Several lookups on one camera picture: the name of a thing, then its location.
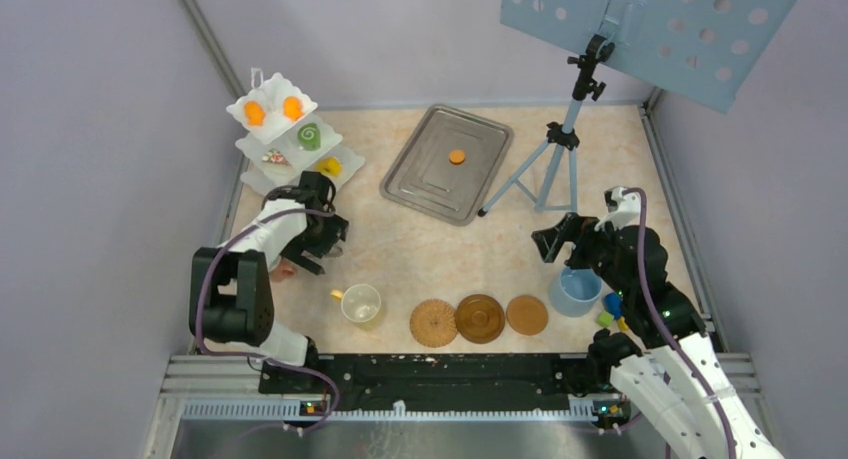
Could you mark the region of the yellow cake wedge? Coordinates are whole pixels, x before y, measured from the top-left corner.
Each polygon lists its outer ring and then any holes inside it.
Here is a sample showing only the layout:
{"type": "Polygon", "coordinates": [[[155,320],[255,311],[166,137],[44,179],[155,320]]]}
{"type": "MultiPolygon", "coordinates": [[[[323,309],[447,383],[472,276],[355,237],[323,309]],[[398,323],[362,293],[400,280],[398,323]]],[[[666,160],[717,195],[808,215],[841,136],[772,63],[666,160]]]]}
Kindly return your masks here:
{"type": "Polygon", "coordinates": [[[344,165],[338,157],[327,156],[316,162],[315,170],[330,177],[340,177],[344,170],[344,165]]]}

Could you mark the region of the white strawberry cake slice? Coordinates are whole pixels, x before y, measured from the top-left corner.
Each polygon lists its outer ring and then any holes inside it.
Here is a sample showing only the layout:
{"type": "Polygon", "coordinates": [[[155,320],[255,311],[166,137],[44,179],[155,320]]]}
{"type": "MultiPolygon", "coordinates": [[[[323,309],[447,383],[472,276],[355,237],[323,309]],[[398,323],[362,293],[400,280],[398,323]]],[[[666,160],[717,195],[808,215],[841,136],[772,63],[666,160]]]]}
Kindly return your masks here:
{"type": "Polygon", "coordinates": [[[265,171],[270,171],[275,174],[289,172],[292,165],[286,156],[278,149],[272,148],[264,152],[261,157],[261,165],[265,171]]]}

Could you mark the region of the green swirl roll cake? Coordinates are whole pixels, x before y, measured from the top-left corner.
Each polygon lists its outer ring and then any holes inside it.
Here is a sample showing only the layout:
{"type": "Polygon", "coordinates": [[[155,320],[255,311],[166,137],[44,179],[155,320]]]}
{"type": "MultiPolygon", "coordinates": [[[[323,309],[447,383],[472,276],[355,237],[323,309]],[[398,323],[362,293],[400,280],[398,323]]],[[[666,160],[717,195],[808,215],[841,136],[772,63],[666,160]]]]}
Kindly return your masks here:
{"type": "Polygon", "coordinates": [[[315,123],[307,123],[297,131],[297,140],[299,146],[305,151],[316,151],[321,148],[321,130],[320,126],[315,123]]]}

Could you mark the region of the orange fish pastry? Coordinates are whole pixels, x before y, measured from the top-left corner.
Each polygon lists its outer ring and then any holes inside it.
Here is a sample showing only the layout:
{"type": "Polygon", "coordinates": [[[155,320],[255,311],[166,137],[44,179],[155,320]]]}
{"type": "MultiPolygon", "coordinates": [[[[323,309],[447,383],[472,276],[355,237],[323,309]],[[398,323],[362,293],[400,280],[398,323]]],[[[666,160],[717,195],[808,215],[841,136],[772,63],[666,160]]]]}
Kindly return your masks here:
{"type": "Polygon", "coordinates": [[[262,127],[266,118],[266,110],[264,104],[249,100],[243,106],[243,112],[246,123],[251,127],[262,127]]]}
{"type": "Polygon", "coordinates": [[[282,103],[283,115],[292,122],[297,122],[304,116],[304,106],[298,96],[287,96],[282,103]]]}

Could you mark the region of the round brown cookie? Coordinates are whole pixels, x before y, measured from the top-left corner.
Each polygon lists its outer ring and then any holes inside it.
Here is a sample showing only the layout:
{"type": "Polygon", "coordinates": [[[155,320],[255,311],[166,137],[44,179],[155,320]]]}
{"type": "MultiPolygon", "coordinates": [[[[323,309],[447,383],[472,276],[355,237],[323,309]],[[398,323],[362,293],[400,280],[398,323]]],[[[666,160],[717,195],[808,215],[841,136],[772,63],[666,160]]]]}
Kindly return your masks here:
{"type": "Polygon", "coordinates": [[[461,149],[454,149],[449,153],[449,162],[453,165],[460,165],[466,160],[466,153],[461,149]]]}

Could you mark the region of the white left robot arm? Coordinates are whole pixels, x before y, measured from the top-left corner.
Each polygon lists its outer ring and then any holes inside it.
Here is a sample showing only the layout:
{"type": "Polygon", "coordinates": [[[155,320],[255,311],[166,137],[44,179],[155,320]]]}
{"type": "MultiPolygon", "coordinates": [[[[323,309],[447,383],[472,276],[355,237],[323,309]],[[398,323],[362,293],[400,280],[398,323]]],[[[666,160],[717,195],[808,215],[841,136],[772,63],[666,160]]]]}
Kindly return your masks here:
{"type": "Polygon", "coordinates": [[[297,392],[319,383],[310,340],[275,318],[271,272],[289,262],[322,275],[321,259],[338,256],[349,223],[336,212],[334,182],[307,171],[294,185],[272,189],[260,213],[240,232],[192,257],[189,330],[200,348],[234,343],[247,356],[284,364],[283,380],[297,392]]]}

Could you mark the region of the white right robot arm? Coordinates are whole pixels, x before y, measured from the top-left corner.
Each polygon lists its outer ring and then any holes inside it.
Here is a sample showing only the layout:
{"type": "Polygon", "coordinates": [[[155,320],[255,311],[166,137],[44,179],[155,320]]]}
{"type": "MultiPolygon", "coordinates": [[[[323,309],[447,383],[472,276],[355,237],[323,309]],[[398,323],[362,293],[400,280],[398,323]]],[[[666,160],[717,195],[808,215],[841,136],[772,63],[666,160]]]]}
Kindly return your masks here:
{"type": "Polygon", "coordinates": [[[546,263],[571,245],[568,268],[590,270],[623,295],[623,316],[642,343],[596,334],[586,364],[594,388],[624,394],[679,458],[781,457],[724,372],[700,314],[669,281],[653,229],[568,212],[531,238],[546,263]]]}

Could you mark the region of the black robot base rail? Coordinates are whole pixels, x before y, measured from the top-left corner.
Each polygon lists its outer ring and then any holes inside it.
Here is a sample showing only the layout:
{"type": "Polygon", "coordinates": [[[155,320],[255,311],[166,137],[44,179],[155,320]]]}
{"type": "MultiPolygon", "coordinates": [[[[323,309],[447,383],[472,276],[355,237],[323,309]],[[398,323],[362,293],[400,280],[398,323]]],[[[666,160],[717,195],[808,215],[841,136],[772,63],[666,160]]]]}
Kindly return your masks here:
{"type": "Polygon", "coordinates": [[[310,365],[314,375],[263,366],[259,393],[331,402],[338,391],[337,412],[388,411],[398,401],[411,412],[563,411],[616,393],[582,354],[336,354],[310,365]]]}

